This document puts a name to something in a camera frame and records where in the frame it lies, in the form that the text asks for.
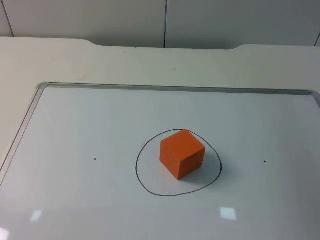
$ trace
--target black circle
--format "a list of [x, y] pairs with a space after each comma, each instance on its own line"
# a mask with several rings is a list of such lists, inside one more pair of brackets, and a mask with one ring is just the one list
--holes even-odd
[[143, 145], [142, 149], [140, 150], [139, 154], [138, 154], [138, 157], [136, 158], [136, 162], [135, 162], [135, 174], [136, 174], [136, 177], [138, 178], [139, 180], [139, 183], [142, 185], [142, 187], [150, 194], [152, 195], [155, 195], [155, 196], [160, 196], [160, 197], [175, 197], [175, 196], [180, 196], [180, 195], [185, 195], [185, 194], [191, 194], [191, 193], [194, 193], [194, 192], [197, 192], [199, 190], [202, 190], [202, 189], [205, 189], [206, 187], [210, 186], [211, 184], [213, 184], [215, 181], [218, 180], [218, 178], [220, 177], [221, 173], [222, 173], [222, 161], [221, 161], [221, 158], [218, 154], [218, 152], [215, 150], [215, 148], [213, 146], [211, 146], [202, 136], [199, 136], [198, 134], [188, 130], [190, 133], [198, 136], [199, 138], [201, 138], [203, 141], [206, 142], [206, 144], [208, 144], [210, 146], [210, 148], [213, 149], [213, 151], [215, 152], [215, 154], [217, 155], [218, 159], [219, 159], [219, 162], [220, 162], [220, 171], [219, 171], [219, 174], [217, 175], [217, 177], [212, 181], [210, 182], [209, 184], [199, 188], [199, 189], [196, 189], [196, 190], [193, 190], [193, 191], [188, 191], [188, 192], [183, 192], [183, 193], [178, 193], [178, 194], [173, 194], [173, 195], [164, 195], [164, 194], [158, 194], [158, 193], [154, 193], [152, 191], [150, 191], [149, 189], [147, 189], [147, 187], [141, 182], [140, 178], [139, 178], [139, 174], [138, 174], [138, 161], [139, 161], [139, 157], [142, 153], [142, 151], [145, 149], [145, 147], [148, 145], [148, 143], [150, 143], [153, 139], [159, 137], [160, 135], [162, 134], [165, 134], [165, 133], [168, 133], [168, 132], [172, 132], [172, 131], [182, 131], [181, 128], [177, 128], [177, 129], [171, 129], [171, 130], [167, 130], [167, 131], [164, 131], [162, 133], [159, 133], [158, 135], [154, 136], [153, 138], [151, 138], [149, 141], [146, 142], [145, 145]]

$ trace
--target hand-drawn circle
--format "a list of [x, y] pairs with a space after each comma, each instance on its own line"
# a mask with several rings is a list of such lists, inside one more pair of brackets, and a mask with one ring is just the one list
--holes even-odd
[[205, 189], [206, 187], [210, 186], [210, 185], [213, 184], [215, 181], [217, 181], [218, 178], [220, 177], [220, 175], [221, 175], [221, 173], [222, 173], [222, 169], [223, 169], [223, 167], [222, 167], [222, 161], [221, 161], [221, 158], [220, 158], [218, 152], [217, 152], [216, 149], [215, 149], [213, 146], [211, 146], [210, 143], [208, 143], [207, 140], [205, 140], [203, 137], [201, 137], [200, 135], [198, 135], [198, 134], [196, 134], [196, 133], [188, 130], [190, 133], [192, 133], [192, 134], [198, 136], [199, 138], [201, 138], [201, 139], [202, 139], [208, 146], [210, 146], [210, 148], [215, 152], [215, 154], [216, 154], [216, 156], [217, 156], [217, 158], [218, 158], [219, 164], [220, 164], [220, 170], [219, 170], [217, 176], [214, 178], [214, 180], [211, 181], [210, 183], [206, 184], [206, 185], [203, 186], [203, 187], [197, 188], [196, 190], [187, 191], [187, 192], [182, 192], [182, 193], [178, 193], [178, 194], [171, 194], [171, 195], [154, 193], [154, 192], [152, 192], [151, 190], [149, 190], [149, 189], [142, 183], [142, 181], [141, 181], [141, 179], [140, 179], [140, 177], [139, 177], [139, 174], [138, 174], [138, 162], [139, 162], [139, 158], [140, 158], [140, 156], [141, 156], [141, 153], [143, 152], [143, 150], [145, 149], [145, 147], [146, 147], [152, 140], [154, 140], [155, 138], [157, 138], [157, 137], [159, 137], [159, 136], [161, 136], [161, 135], [163, 135], [163, 134], [165, 134], [165, 133], [172, 132], [172, 131], [182, 131], [182, 129], [177, 128], [177, 129], [171, 129], [171, 130], [167, 130], [167, 131], [161, 132], [161, 133], [159, 133], [158, 135], [152, 137], [150, 140], [148, 140], [148, 141], [146, 142], [146, 144], [144, 144], [143, 147], [142, 147], [142, 149], [140, 150], [140, 152], [139, 152], [139, 154], [138, 154], [138, 157], [137, 157], [137, 159], [136, 159], [136, 162], [135, 162], [135, 174], [136, 174], [136, 177], [137, 177], [139, 183], [142, 185], [142, 187], [143, 187], [148, 193], [150, 193], [150, 194], [152, 194], [152, 195], [155, 195], [155, 196], [160, 196], [160, 197], [175, 197], [175, 196], [186, 195], [186, 194], [191, 194], [191, 193], [200, 191], [200, 190]]

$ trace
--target white wall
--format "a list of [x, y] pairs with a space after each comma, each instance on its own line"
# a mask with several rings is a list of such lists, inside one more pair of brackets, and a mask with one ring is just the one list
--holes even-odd
[[[15, 37], [231, 49], [243, 44], [314, 46], [320, 33], [320, 0], [167, 0], [167, 15], [166, 0], [3, 2]], [[11, 36], [0, 8], [0, 36]]]
[[3, 0], [16, 37], [163, 47], [165, 0]]
[[168, 0], [166, 47], [314, 46], [320, 0]]

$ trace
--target orange cube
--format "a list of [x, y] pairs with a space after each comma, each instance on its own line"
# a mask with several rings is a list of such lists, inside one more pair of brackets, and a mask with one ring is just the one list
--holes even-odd
[[201, 167], [206, 147], [187, 129], [161, 141], [160, 161], [176, 179]]

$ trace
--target whiteboard frame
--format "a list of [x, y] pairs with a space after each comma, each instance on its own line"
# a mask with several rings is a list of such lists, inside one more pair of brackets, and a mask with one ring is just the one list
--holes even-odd
[[172, 92], [204, 92], [204, 93], [243, 93], [243, 94], [278, 94], [313, 96], [320, 108], [320, 94], [313, 90], [296, 89], [264, 89], [264, 88], [220, 88], [220, 87], [184, 87], [184, 86], [150, 86], [150, 85], [114, 85], [114, 84], [86, 84], [86, 83], [58, 83], [42, 82], [36, 86], [31, 104], [23, 118], [18, 132], [0, 166], [0, 187], [14, 158], [20, 141], [28, 127], [30, 119], [38, 105], [42, 93], [46, 88], [78, 88], [78, 89], [114, 89], [114, 90], [145, 90]]

